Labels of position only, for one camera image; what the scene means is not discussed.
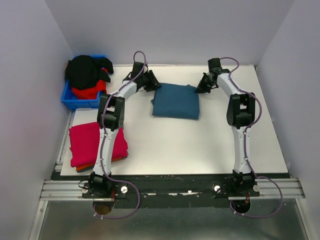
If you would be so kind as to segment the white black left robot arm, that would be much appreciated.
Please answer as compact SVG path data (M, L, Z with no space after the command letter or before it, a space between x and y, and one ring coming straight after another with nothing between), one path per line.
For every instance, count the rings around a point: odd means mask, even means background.
M100 97L97 113L99 144L93 172L89 176L89 189L99 197L107 197L112 192L111 163L116 136L125 120L125 103L140 89L155 91L161 84L145 62L135 61L132 71L122 80L121 86Z

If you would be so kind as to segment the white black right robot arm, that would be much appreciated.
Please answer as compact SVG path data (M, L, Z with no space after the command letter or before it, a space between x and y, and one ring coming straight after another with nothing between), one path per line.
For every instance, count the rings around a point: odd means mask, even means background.
M207 63L208 72L203 74L195 92L205 94L221 88L229 97L226 121L233 133L234 167L225 191L241 196L255 184L250 166L250 127L256 118L256 100L253 93L241 89L232 79L232 72L222 67L220 58L211 58Z

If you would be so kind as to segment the teal blue t shirt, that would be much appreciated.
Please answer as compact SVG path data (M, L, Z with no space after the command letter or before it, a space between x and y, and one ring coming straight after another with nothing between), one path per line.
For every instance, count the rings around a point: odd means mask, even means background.
M151 100L152 115L162 118L198 120L200 101L192 85L162 83Z

